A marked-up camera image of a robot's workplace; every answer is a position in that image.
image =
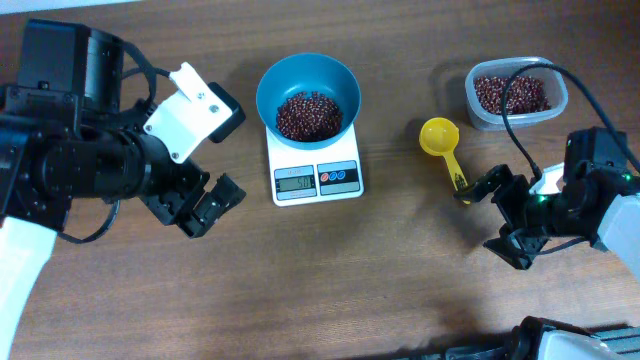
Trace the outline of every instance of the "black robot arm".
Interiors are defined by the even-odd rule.
[[[640,192],[640,179],[626,168],[626,158],[605,129],[591,128],[571,133],[567,139],[564,179],[559,194],[539,195],[523,175],[513,175],[507,165],[498,165],[465,189],[455,193],[460,200],[479,202],[494,193],[505,224],[500,236],[484,246],[519,270],[528,269],[536,256],[579,241],[606,251],[598,227],[618,195]],[[577,237],[559,248],[543,251],[552,237]]]
[[[119,112],[125,53],[140,66],[127,74],[142,72],[150,95]],[[142,53],[111,34],[30,20],[18,81],[0,94],[1,214],[62,232],[74,198],[104,199],[115,216],[120,200],[139,197],[164,225],[175,224],[189,237],[204,235],[246,194],[226,175],[205,192],[209,173],[189,158],[177,163],[162,139],[143,131],[158,108],[155,78],[156,68]],[[230,109],[209,136],[220,142],[244,113],[218,84],[203,86]]]

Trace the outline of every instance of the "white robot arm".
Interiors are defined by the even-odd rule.
[[[6,217],[0,228],[0,359],[11,343],[31,288],[51,257],[57,233]]]

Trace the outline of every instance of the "wooden table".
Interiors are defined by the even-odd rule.
[[[640,285],[585,245],[516,271],[480,244],[503,220],[488,200],[461,206],[442,159],[419,150],[434,116],[460,127],[468,179],[507,163],[530,173],[505,132],[468,123],[463,81],[481,61],[538,55],[578,74],[640,152],[637,1],[144,2],[0,17],[0,82],[15,79],[26,19],[82,22],[137,44],[156,66],[188,61],[244,106],[247,121],[194,158],[248,196],[207,236],[163,227],[137,199],[111,232],[59,240],[22,316],[14,359],[351,358],[508,331],[527,315],[580,326],[640,325]],[[265,70],[314,51],[351,67],[365,194],[277,208],[254,97]],[[557,119],[518,130],[542,167],[570,131],[599,125],[568,85]],[[174,87],[160,80],[159,99]],[[146,96],[142,77],[124,106]],[[76,201],[68,232],[92,232],[99,201]]]

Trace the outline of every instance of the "white scale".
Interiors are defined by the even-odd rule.
[[[353,124],[338,141],[318,150],[285,145],[267,128],[267,149],[278,206],[350,199],[364,192]]]

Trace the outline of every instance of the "clear plastic container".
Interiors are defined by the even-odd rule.
[[[476,129],[496,131],[504,130],[505,127],[501,115],[491,114],[482,108],[480,101],[478,101],[476,90],[473,87],[473,80],[481,76],[509,77],[523,66],[535,63],[551,64],[551,61],[535,56],[518,57],[483,62],[471,69],[469,75],[467,75],[464,86],[467,90],[467,111],[469,112],[471,123]],[[551,109],[530,114],[509,115],[509,124],[512,128],[531,126],[541,121],[552,119],[564,111],[569,101],[569,94],[567,93],[567,87],[562,80],[562,76],[559,73],[549,69],[539,68],[528,70],[522,75],[532,76],[544,81],[544,92],[549,99]]]

